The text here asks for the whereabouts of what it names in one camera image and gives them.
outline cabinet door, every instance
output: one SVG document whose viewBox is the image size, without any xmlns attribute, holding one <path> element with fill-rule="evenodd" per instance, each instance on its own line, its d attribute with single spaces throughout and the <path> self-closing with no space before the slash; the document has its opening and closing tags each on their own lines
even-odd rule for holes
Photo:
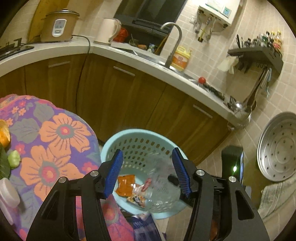
<svg viewBox="0 0 296 241">
<path fill-rule="evenodd" d="M 85 57 L 85 54 L 68 55 L 25 66 L 27 94 L 76 113 L 76 94 Z"/>
<path fill-rule="evenodd" d="M 145 128 L 166 84 L 122 63 L 92 55 L 78 90 L 78 114 L 105 142 L 128 128 Z"/>
<path fill-rule="evenodd" d="M 0 98 L 9 94 L 25 95 L 25 68 L 18 68 L 2 76 L 0 84 Z"/>
<path fill-rule="evenodd" d="M 198 165 L 226 138 L 226 124 L 205 105 L 167 85 L 147 129 L 175 142 Z"/>
</svg>

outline light blue basket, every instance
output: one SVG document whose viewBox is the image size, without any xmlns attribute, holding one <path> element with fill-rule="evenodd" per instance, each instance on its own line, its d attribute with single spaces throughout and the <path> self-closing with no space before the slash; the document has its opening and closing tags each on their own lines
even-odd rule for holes
<svg viewBox="0 0 296 241">
<path fill-rule="evenodd" d="M 113 135 L 103 146 L 101 152 L 102 162 L 109 161 L 117 149 L 122 150 L 124 161 L 119 175 L 134 174 L 136 183 L 143 184 L 147 179 L 147 174 L 154 167 L 154 164 L 146 159 L 149 153 L 163 153 L 170 159 L 172 158 L 172 150 L 178 147 L 175 143 L 166 137 L 152 131 L 142 129 L 129 129 L 121 131 Z M 117 195 L 115 190 L 118 187 L 116 182 L 113 196 L 117 204 L 124 210 L 133 215 L 145 213 L 141 207 L 127 202 L 126 198 Z M 175 201 L 169 207 L 155 207 L 150 210 L 155 219 L 169 218 L 186 207 L 186 204 L 181 200 Z"/>
</svg>

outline rice cooker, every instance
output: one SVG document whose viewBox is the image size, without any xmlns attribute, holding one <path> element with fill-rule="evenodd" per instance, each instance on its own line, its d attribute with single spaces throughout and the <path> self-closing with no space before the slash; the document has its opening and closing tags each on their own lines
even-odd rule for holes
<svg viewBox="0 0 296 241">
<path fill-rule="evenodd" d="M 45 16 L 41 42 L 70 41 L 79 13 L 68 9 L 50 12 Z"/>
</svg>

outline cabinet handle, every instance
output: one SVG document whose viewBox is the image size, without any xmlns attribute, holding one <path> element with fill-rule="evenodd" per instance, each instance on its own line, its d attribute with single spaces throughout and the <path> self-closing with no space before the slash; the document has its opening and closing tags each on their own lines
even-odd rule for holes
<svg viewBox="0 0 296 241">
<path fill-rule="evenodd" d="M 113 68 L 114 69 L 117 69 L 117 70 L 119 70 L 119 71 L 121 71 L 121 72 L 123 72 L 123 73 L 126 73 L 126 74 L 129 74 L 129 75 L 131 75 L 131 76 L 136 76 L 135 74 L 133 74 L 133 73 L 131 73 L 131 72 L 128 72 L 128 71 L 126 71 L 126 70 L 124 70 L 124 69 L 121 69 L 121 68 L 118 68 L 118 67 L 116 67 L 116 66 L 113 66 Z"/>
<path fill-rule="evenodd" d="M 69 64 L 69 63 L 71 63 L 71 61 L 61 62 L 61 63 L 57 63 L 57 64 L 51 64 L 48 67 L 52 68 L 52 67 L 60 66 L 60 65 L 63 65 L 63 64 Z"/>
<path fill-rule="evenodd" d="M 204 113 L 207 117 L 210 117 L 211 119 L 213 118 L 213 116 L 211 116 L 208 112 L 205 112 L 202 108 L 199 108 L 196 105 L 193 105 L 193 108 L 198 109 L 200 112 Z"/>
</svg>

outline green vegetable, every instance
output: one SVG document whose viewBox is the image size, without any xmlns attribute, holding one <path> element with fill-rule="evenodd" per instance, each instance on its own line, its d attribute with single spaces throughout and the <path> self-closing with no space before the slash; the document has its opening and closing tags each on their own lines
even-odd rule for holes
<svg viewBox="0 0 296 241">
<path fill-rule="evenodd" d="M 10 165 L 8 162 L 7 154 L 2 144 L 0 144 L 0 179 L 9 178 L 10 176 Z"/>
<path fill-rule="evenodd" d="M 8 162 L 12 169 L 17 168 L 20 165 L 20 154 L 17 150 L 12 151 L 8 155 Z"/>
</svg>

